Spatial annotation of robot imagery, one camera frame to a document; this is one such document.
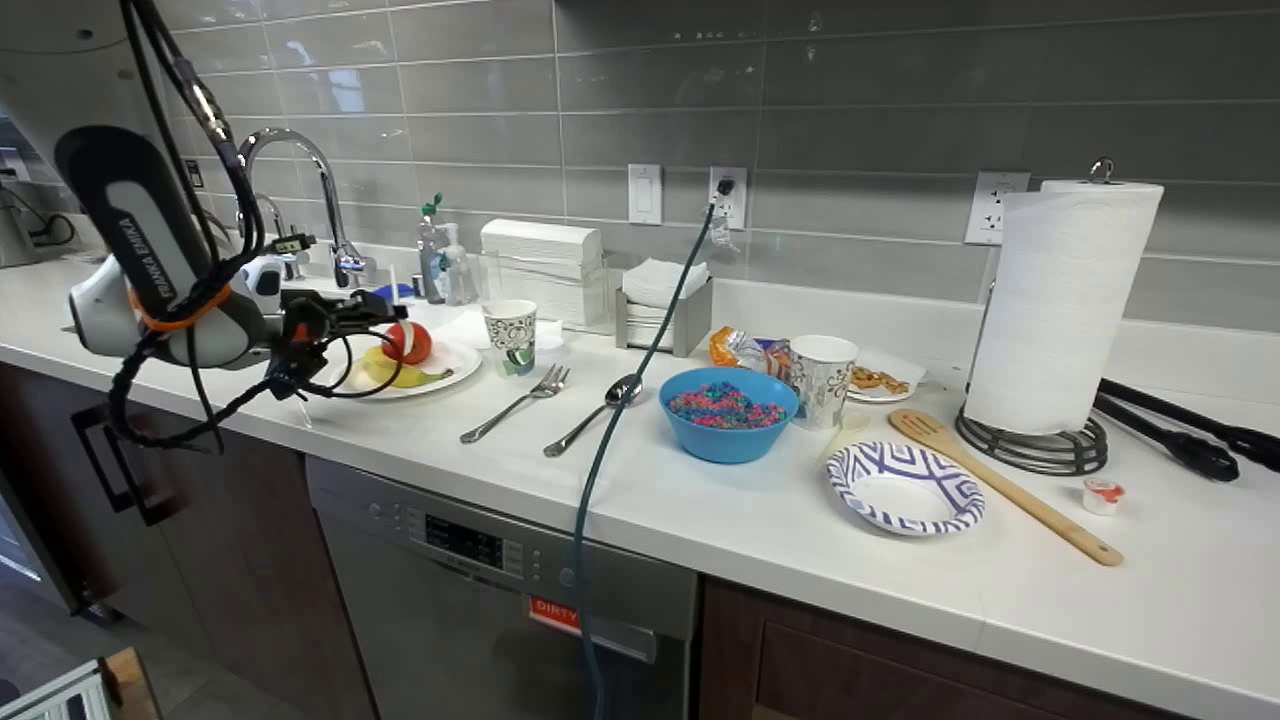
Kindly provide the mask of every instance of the wooden spoon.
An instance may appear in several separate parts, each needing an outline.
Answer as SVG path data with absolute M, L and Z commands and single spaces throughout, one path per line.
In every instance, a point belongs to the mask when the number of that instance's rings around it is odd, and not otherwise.
M 1059 539 L 1074 544 L 1082 557 L 1091 557 L 1104 569 L 1123 562 L 1123 557 L 1095 539 L 1088 529 L 1073 522 L 1062 513 L 1049 509 L 1039 496 L 1024 492 L 1018 485 L 1013 485 L 1007 476 L 992 473 L 984 461 L 977 461 L 960 436 L 953 436 L 941 421 L 930 421 L 927 413 L 914 406 L 897 406 L 886 413 L 886 423 L 904 436 L 913 436 L 914 445 L 957 461 L 960 466 L 967 466 L 977 478 L 984 478 L 992 492 L 998 492 L 1002 500 L 1013 500 L 1016 509 L 1024 509 L 1028 515 L 1037 515 L 1042 529 L 1050 529 Z

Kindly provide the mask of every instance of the white countertop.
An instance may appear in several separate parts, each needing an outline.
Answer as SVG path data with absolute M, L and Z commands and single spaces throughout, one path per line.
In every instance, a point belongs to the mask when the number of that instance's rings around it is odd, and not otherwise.
M 0 359 L 107 387 L 120 359 L 88 356 L 67 327 L 63 287 L 88 260 L 0 273 Z M 930 368 L 914 402 L 960 406 L 960 375 L 977 307 L 838 295 L 762 283 L 714 283 L 714 316 L 760 333 L 843 333 Z M 1280 431 L 1280 334 L 1128 325 L 1111 375 L 1208 417 Z M 543 445 L 570 427 L 600 392 L 637 363 L 613 340 L 581 334 L 563 363 L 563 397 L 533 402 L 480 445 L 456 436 L 502 406 L 533 379 L 483 368 L 459 387 L 402 402 L 257 399 L 228 427 L 355 462 L 417 489 L 488 503 L 535 522 L 570 529 L 570 509 L 600 427 L 567 457 Z M 683 359 L 656 359 L 656 387 Z M 212 399 L 237 397 L 257 370 L 208 370 Z M 147 363 L 137 399 L 195 417 L 185 368 Z M 886 431 L 875 406 L 856 413 Z M 1128 485 L 1119 515 L 1088 515 L 1074 478 L 1007 473 L 1128 562 L 1100 569 L 987 492 L 981 529 L 957 539 L 878 534 L 826 496 L 826 436 L 789 427 L 742 466 L 683 457 L 658 406 L 637 402 L 605 462 L 586 532 L 596 539 L 686 562 L 760 593 L 899 629 L 965 651 L 1062 674 L 1187 716 L 1280 716 L 1280 476 L 1241 462 L 1237 485 L 1208 485 L 1111 427 L 1104 476 Z

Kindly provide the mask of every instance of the fork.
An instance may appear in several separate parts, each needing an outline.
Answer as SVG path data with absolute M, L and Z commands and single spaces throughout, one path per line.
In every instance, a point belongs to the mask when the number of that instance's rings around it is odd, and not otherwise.
M 488 436 L 498 421 L 507 421 L 525 399 L 558 397 L 563 379 L 567 379 L 567 368 L 563 368 L 563 363 L 553 363 L 543 379 L 535 379 L 525 397 L 516 397 L 516 402 L 507 402 L 507 406 L 495 413 L 491 421 L 467 427 L 459 440 L 463 440 L 463 445 L 476 445 L 476 440 Z

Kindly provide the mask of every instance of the red food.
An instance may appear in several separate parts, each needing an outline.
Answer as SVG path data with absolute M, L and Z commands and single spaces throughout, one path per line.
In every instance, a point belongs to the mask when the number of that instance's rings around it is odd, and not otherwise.
M 422 363 L 431 359 L 431 333 L 417 318 L 391 325 L 382 340 L 382 356 L 398 363 Z

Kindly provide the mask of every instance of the wall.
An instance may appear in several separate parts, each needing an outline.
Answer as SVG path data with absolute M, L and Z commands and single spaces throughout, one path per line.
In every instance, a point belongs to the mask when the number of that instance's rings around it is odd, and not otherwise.
M 970 177 L 1169 183 L 1132 316 L 1280 333 L 1276 0 L 158 0 L 237 132 L 291 124 L 349 219 L 412 241 L 446 193 L 488 215 L 605 222 L 678 254 L 706 162 L 750 167 L 718 273 L 981 299 Z M 662 228 L 623 222 L 623 162 L 662 162 Z M 208 201 L 223 203 L 203 150 Z M 320 228 L 313 173 L 258 193 Z

